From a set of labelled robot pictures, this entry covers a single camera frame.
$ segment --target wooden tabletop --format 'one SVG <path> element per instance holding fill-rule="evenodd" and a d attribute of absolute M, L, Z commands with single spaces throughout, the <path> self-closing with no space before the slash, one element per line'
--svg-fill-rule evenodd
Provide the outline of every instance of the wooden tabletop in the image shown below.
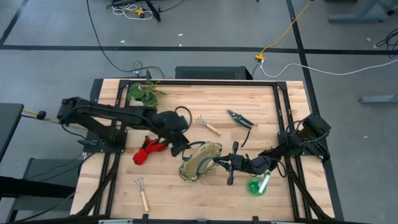
<path fill-rule="evenodd" d="M 105 79 L 98 103 L 114 105 L 118 83 L 117 79 Z M 303 83 L 287 82 L 287 87 L 294 120 L 301 120 L 310 114 Z M 241 145 L 247 129 L 231 118 L 226 111 L 230 109 L 255 124 L 248 142 L 244 149 L 239 148 L 238 154 L 248 153 L 250 158 L 255 158 L 259 152 L 278 145 L 276 133 L 279 126 L 271 87 L 158 84 L 157 89 L 167 93 L 159 97 L 159 111 L 186 106 L 192 112 L 193 122 L 185 133 L 191 142 L 219 142 L 223 145 L 222 156 L 231 152 L 233 141 L 238 141 Z M 282 108 L 285 108 L 282 97 L 280 101 Z M 178 113 L 189 118 L 184 110 Z M 287 121 L 285 110 L 283 113 L 284 121 Z M 222 135 L 218 136 L 197 124 L 195 119 L 200 115 L 220 130 Z M 186 182 L 178 176 L 178 168 L 182 165 L 181 156 L 172 157 L 169 150 L 150 154 L 142 166 L 133 163 L 132 157 L 147 134 L 150 132 L 128 131 L 126 152 L 122 154 L 119 165 L 111 217 L 142 217 L 145 211 L 133 180 L 143 177 L 150 206 L 147 213 L 151 219 L 252 220 L 253 216 L 258 216 L 260 220 L 294 219 L 287 179 L 282 178 L 277 170 L 272 172 L 266 193 L 261 197 L 252 197 L 246 192 L 246 182 L 251 178 L 248 174 L 235 172 L 234 184 L 226 185 L 228 173 L 221 166 L 215 167 L 197 182 Z M 104 154 L 95 154 L 83 164 L 71 214 L 78 212 L 96 190 L 103 157 Z M 321 161 L 315 156 L 302 156 L 302 165 L 308 191 L 325 213 L 333 217 Z M 297 188 L 296 192 L 300 213 L 304 217 L 301 194 Z M 107 194 L 108 188 L 103 194 L 100 213 L 104 213 Z"/>

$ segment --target pruning shears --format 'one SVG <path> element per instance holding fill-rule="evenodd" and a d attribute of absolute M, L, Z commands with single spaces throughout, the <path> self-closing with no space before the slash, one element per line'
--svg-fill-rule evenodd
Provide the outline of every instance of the pruning shears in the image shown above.
<path fill-rule="evenodd" d="M 238 122 L 240 125 L 244 126 L 245 128 L 251 129 L 251 126 L 254 125 L 251 121 L 244 118 L 242 115 L 237 114 L 232 110 L 227 110 L 227 111 L 236 122 Z"/>

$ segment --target red glove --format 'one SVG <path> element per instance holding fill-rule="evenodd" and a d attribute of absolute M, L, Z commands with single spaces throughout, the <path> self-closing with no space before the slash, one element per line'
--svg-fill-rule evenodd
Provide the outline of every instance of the red glove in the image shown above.
<path fill-rule="evenodd" d="M 150 140 L 148 136 L 145 136 L 145 141 L 139 151 L 132 158 L 134 163 L 142 165 L 148 158 L 148 154 L 152 152 L 162 152 L 167 149 L 169 142 L 164 140 L 159 142 L 159 139 Z"/>

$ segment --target green plant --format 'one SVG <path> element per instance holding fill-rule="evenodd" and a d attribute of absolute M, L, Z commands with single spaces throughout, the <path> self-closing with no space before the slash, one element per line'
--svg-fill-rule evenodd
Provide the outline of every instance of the green plant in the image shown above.
<path fill-rule="evenodd" d="M 130 103 L 131 98 L 141 101 L 146 106 L 157 106 L 157 98 L 159 95 L 166 95 L 166 93 L 156 90 L 156 84 L 146 83 L 145 86 L 140 83 L 134 83 L 129 87 L 127 93 L 127 102 Z"/>

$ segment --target concrete floor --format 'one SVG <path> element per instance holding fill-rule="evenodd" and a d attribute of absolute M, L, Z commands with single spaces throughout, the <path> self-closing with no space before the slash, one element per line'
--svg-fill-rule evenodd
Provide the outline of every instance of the concrete floor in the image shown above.
<path fill-rule="evenodd" d="M 22 0 L 0 1 L 0 33 L 8 26 Z M 179 0 L 159 1 L 163 9 Z M 90 1 L 91 13 L 103 45 L 262 47 L 276 41 L 289 25 L 285 1 L 187 0 L 162 14 L 162 22 L 131 21 L 115 16 L 108 0 Z M 306 1 L 294 1 L 298 14 Z M 327 14 L 358 7 L 314 1 L 299 19 L 306 49 L 374 50 L 373 45 L 398 24 L 398 16 L 384 23 L 329 23 Z M 85 1 L 30 0 L 5 45 L 97 46 Z M 293 32 L 277 46 L 295 49 Z M 250 52 L 107 52 L 121 68 L 140 60 L 174 77 L 176 66 L 237 66 L 252 70 Z M 266 70 L 279 73 L 288 63 L 300 63 L 298 54 L 267 53 Z M 311 67 L 348 72 L 386 63 L 386 55 L 309 55 Z M 398 63 L 347 77 L 311 72 L 320 112 L 332 127 L 328 145 L 345 220 L 393 223 L 398 207 L 397 105 L 361 105 L 363 95 L 398 94 Z M 46 110 L 55 116 L 62 98 L 89 97 L 95 78 L 129 77 L 115 70 L 99 51 L 0 50 L 0 102 L 23 103 L 27 110 Z M 158 71 L 152 76 L 160 78 Z M 256 80 L 267 80 L 259 70 Z M 290 68 L 278 80 L 303 80 L 301 68 Z M 74 136 L 54 124 L 22 119 L 0 175 L 22 177 L 30 157 L 71 159 L 82 147 Z M 10 200 L 1 200 L 0 222 Z M 51 213 L 59 217 L 65 213 Z"/>

